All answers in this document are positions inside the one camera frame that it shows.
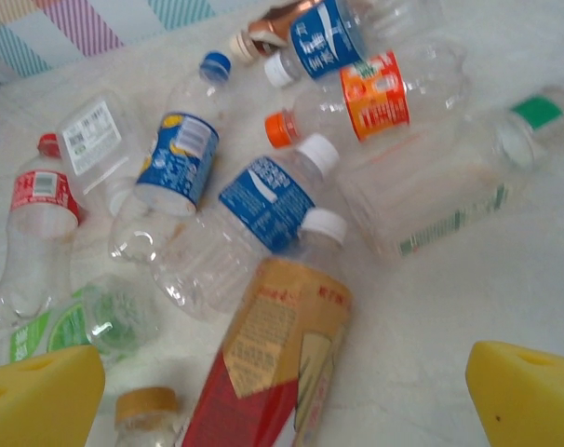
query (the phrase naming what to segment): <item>plastic bottle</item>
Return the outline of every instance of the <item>plastic bottle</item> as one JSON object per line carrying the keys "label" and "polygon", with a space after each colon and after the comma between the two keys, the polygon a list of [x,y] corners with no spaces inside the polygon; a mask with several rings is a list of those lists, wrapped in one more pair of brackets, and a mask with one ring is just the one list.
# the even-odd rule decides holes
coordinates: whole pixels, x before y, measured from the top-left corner
{"label": "plastic bottle", "polygon": [[318,79],[386,51],[440,22],[439,0],[323,0],[290,27],[292,45],[264,65],[273,86]]}
{"label": "plastic bottle", "polygon": [[123,394],[116,402],[115,447],[172,447],[179,403],[171,388],[156,386]]}
{"label": "plastic bottle", "polygon": [[131,103],[104,90],[67,116],[57,134],[77,203],[90,214],[115,216],[151,143]]}
{"label": "plastic bottle", "polygon": [[157,336],[151,293],[114,275],[91,280],[73,300],[0,339],[0,366],[76,345],[94,345],[105,368]]}
{"label": "plastic bottle", "polygon": [[426,40],[349,65],[307,88],[292,109],[270,115],[268,138],[278,148],[318,132],[352,151],[380,132],[433,125],[468,98],[463,61],[461,47]]}
{"label": "plastic bottle", "polygon": [[239,31],[230,40],[230,49],[239,61],[250,65],[259,57],[272,56],[287,47],[290,25],[305,11],[322,0],[291,0],[284,5],[271,7],[263,17],[251,21],[247,30]]}
{"label": "plastic bottle", "polygon": [[0,281],[0,329],[18,327],[71,295],[69,264],[79,209],[53,134],[18,170]]}
{"label": "plastic bottle", "polygon": [[294,239],[338,158],[317,134],[295,151],[256,158],[162,250],[158,287],[195,318],[234,311],[255,265]]}
{"label": "plastic bottle", "polygon": [[338,264],[345,232],[311,209],[300,240],[256,268],[181,447],[312,445],[353,301]]}
{"label": "plastic bottle", "polygon": [[342,176],[363,234],[389,261],[516,202],[531,173],[564,148],[564,82],[469,117],[451,146],[441,142],[443,130]]}
{"label": "plastic bottle", "polygon": [[150,263],[195,214],[230,114],[230,61],[210,52],[177,85],[156,144],[111,230],[113,259]]}

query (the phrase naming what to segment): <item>orange bottle cap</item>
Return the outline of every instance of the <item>orange bottle cap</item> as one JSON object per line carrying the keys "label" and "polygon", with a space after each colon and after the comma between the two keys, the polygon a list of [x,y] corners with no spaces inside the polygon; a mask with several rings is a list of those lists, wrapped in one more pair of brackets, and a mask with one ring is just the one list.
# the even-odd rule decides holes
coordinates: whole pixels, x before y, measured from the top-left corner
{"label": "orange bottle cap", "polygon": [[265,133],[267,133],[267,138],[275,149],[292,144],[284,119],[284,112],[278,112],[265,118]]}

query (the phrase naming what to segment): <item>white tablecloth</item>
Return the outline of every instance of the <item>white tablecloth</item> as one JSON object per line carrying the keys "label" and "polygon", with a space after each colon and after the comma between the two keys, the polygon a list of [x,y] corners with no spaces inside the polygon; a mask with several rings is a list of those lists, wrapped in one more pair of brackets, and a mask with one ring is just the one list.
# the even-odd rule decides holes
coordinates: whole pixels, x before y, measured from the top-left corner
{"label": "white tablecloth", "polygon": [[[468,48],[471,111],[507,105],[564,75],[564,0],[445,4],[448,24],[436,33]],[[154,126],[177,78],[206,50],[225,48],[228,36],[263,9],[218,17],[1,89],[0,276],[14,172],[34,155],[39,135],[103,87],[138,102]],[[253,156],[271,150],[264,116],[291,105],[304,87],[282,93],[267,88],[258,66],[235,76],[246,94],[238,98],[238,131],[221,146],[208,191],[212,198]],[[398,268],[379,265],[351,228],[342,263],[356,307],[318,445],[486,446],[464,381],[472,344],[496,339],[564,355],[564,156],[537,176],[530,192],[541,198],[539,206],[475,224]],[[326,204],[343,210],[334,192]],[[79,229],[71,263],[74,289],[106,271],[136,273],[109,260],[109,225],[89,219]],[[229,319],[199,323],[158,291],[156,299],[162,335],[109,372],[88,447],[114,444],[112,405],[122,391],[173,386],[187,415],[198,397]]]}

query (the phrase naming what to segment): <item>orange bottle label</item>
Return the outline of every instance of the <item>orange bottle label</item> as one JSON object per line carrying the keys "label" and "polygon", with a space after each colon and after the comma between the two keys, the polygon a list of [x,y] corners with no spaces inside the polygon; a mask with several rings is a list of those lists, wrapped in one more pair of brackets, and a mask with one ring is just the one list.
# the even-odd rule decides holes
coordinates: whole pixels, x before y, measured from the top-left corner
{"label": "orange bottle label", "polygon": [[360,141],[410,122],[406,90],[394,52],[344,67],[340,78],[348,113]]}
{"label": "orange bottle label", "polygon": [[308,444],[351,304],[348,289],[328,275],[281,258],[264,260],[224,337],[182,447],[230,447],[231,440],[234,446]]}

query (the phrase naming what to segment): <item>bottle cap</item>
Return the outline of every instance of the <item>bottle cap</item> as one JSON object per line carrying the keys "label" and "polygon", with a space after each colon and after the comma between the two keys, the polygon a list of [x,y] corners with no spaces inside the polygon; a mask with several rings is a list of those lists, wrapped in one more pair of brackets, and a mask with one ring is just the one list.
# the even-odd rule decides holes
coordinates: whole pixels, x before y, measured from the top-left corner
{"label": "bottle cap", "polygon": [[172,388],[155,386],[135,389],[121,395],[116,401],[114,424],[142,414],[178,411],[177,395]]}
{"label": "bottle cap", "polygon": [[131,191],[133,191],[133,186],[135,186],[135,179],[127,177],[108,183],[106,187],[106,205],[113,217],[116,217],[123,203],[131,194]]}
{"label": "bottle cap", "polygon": [[265,118],[265,133],[267,134],[267,139],[276,149],[292,144],[286,127],[284,112],[278,112]]}
{"label": "bottle cap", "polygon": [[245,65],[251,65],[257,60],[258,53],[257,49],[251,45],[253,48],[248,46],[248,36],[245,31],[239,31],[237,34],[233,35],[228,43],[233,56]]}
{"label": "bottle cap", "polygon": [[336,240],[340,245],[346,236],[346,221],[335,212],[323,208],[311,208],[302,220],[301,230],[321,233]]}
{"label": "bottle cap", "polygon": [[206,75],[224,76],[228,79],[232,63],[220,51],[210,51],[199,64],[199,69]]}
{"label": "bottle cap", "polygon": [[338,154],[334,145],[318,133],[314,133],[299,144],[297,151],[313,161],[324,178],[328,176],[340,160],[340,154]]}
{"label": "bottle cap", "polygon": [[45,133],[38,140],[38,152],[43,156],[60,158],[59,142],[56,133]]}
{"label": "bottle cap", "polygon": [[294,82],[294,78],[286,71],[282,63],[282,52],[277,51],[263,65],[265,75],[270,83],[277,88],[283,88]]}

